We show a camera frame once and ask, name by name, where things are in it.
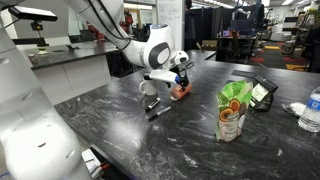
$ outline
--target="black cable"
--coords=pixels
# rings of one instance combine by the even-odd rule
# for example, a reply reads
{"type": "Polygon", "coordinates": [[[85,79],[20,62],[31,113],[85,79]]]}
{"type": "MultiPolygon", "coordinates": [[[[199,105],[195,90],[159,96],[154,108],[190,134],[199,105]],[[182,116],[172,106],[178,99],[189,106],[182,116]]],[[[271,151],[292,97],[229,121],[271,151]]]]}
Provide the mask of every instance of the black cable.
{"type": "Polygon", "coordinates": [[[191,69],[193,68],[193,66],[194,66],[194,62],[189,62],[184,68],[182,68],[180,72],[185,71],[187,69],[191,69]]]}
{"type": "Polygon", "coordinates": [[[0,174],[0,179],[1,179],[2,177],[6,176],[6,175],[9,175],[9,174],[10,174],[10,172],[6,172],[6,173],[3,173],[3,174],[0,174]]]}
{"type": "Polygon", "coordinates": [[[20,20],[20,19],[17,19],[17,20],[15,20],[15,21],[13,21],[12,23],[10,23],[10,24],[6,25],[4,28],[7,28],[7,27],[11,26],[13,23],[18,22],[19,20],[20,20]]]}
{"type": "Polygon", "coordinates": [[[87,0],[87,1],[89,2],[90,6],[92,7],[92,10],[94,11],[95,15],[97,16],[97,18],[99,19],[99,21],[100,21],[100,23],[103,25],[103,27],[104,27],[113,37],[115,37],[115,38],[117,38],[117,39],[123,40],[123,38],[120,38],[120,37],[114,35],[114,34],[107,28],[107,26],[104,24],[104,22],[102,21],[101,17],[99,16],[96,8],[93,6],[93,3],[91,2],[91,0],[87,0]]]}
{"type": "Polygon", "coordinates": [[[87,9],[89,9],[91,6],[90,5],[88,5],[88,7],[86,7],[84,10],[82,10],[82,11],[80,11],[80,12],[78,12],[78,14],[81,14],[81,13],[83,13],[84,11],[86,11],[87,9]]]}
{"type": "Polygon", "coordinates": [[[122,36],[122,34],[120,33],[117,24],[114,22],[113,18],[111,17],[109,11],[108,11],[107,8],[103,5],[102,1],[101,1],[101,0],[98,0],[98,2],[99,2],[99,4],[100,4],[100,6],[102,7],[102,9],[104,10],[104,12],[105,12],[105,13],[107,14],[107,16],[109,17],[111,23],[113,24],[114,28],[117,30],[118,34],[119,34],[122,38],[124,38],[124,37],[122,36]]]}
{"type": "Polygon", "coordinates": [[[194,62],[188,63],[185,67],[181,68],[180,72],[184,71],[184,77],[187,76],[187,69],[191,69],[194,66],[194,62]]]}
{"type": "Polygon", "coordinates": [[[122,49],[119,49],[120,51],[123,51],[125,48],[127,48],[128,46],[129,46],[129,44],[131,43],[131,39],[129,39],[129,42],[128,42],[128,44],[125,46],[125,47],[123,47],[122,49]]]}

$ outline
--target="white cup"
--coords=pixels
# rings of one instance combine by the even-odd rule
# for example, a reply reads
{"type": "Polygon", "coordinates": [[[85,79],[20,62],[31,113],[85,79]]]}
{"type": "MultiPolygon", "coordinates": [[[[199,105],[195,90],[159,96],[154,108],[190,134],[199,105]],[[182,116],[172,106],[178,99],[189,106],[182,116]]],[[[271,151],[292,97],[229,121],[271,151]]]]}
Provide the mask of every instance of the white cup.
{"type": "Polygon", "coordinates": [[[157,81],[155,80],[143,80],[139,85],[139,90],[147,96],[157,94],[157,81]]]}

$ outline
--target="black marble countertop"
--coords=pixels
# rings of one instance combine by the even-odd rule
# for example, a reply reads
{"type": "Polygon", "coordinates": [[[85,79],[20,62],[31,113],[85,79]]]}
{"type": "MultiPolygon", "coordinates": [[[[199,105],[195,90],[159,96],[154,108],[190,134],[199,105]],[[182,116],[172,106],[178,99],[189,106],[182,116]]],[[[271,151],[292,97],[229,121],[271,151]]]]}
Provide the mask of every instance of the black marble countertop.
{"type": "Polygon", "coordinates": [[[69,50],[67,46],[60,45],[46,47],[49,54],[39,55],[37,54],[38,49],[28,49],[25,50],[25,53],[26,55],[36,55],[38,63],[33,64],[31,69],[37,70],[119,51],[110,42],[84,42],[72,44],[71,46],[79,49],[69,50]]]}
{"type": "Polygon", "coordinates": [[[149,122],[144,108],[152,98],[138,90],[139,71],[55,106],[75,131],[137,179],[319,179],[320,137],[298,126],[282,103],[306,103],[320,75],[205,61],[189,51],[193,90],[173,102],[158,82],[161,103],[150,113],[172,109],[149,122]],[[216,94],[231,81],[249,80],[235,70],[259,74],[279,86],[270,112],[249,109],[241,136],[215,140],[216,94]]]}

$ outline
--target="plastic bottle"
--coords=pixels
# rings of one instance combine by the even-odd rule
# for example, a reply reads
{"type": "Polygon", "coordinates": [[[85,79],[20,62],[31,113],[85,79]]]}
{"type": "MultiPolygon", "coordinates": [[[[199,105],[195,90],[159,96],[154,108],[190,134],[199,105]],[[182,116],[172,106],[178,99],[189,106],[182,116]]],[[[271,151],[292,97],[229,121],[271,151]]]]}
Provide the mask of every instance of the plastic bottle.
{"type": "Polygon", "coordinates": [[[303,111],[299,126],[311,132],[320,130],[320,87],[313,90],[306,109],[303,111]]]}

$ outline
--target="pen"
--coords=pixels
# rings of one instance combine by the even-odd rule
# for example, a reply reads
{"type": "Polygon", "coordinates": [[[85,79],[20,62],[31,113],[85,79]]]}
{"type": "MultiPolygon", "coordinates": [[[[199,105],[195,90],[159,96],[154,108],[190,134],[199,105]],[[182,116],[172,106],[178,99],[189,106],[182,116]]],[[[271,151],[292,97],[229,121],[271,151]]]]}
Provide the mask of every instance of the pen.
{"type": "Polygon", "coordinates": [[[151,109],[153,109],[157,104],[159,104],[160,98],[157,98],[153,103],[151,103],[145,110],[146,112],[149,112],[151,109]]]}
{"type": "Polygon", "coordinates": [[[161,114],[163,114],[163,113],[165,113],[165,112],[169,111],[170,109],[171,109],[171,107],[169,106],[169,107],[167,107],[167,108],[165,108],[165,109],[163,109],[163,110],[161,110],[161,111],[157,112],[155,115],[153,115],[153,116],[149,117],[149,118],[148,118],[148,120],[149,120],[149,121],[154,120],[155,118],[159,117],[161,114]]]}

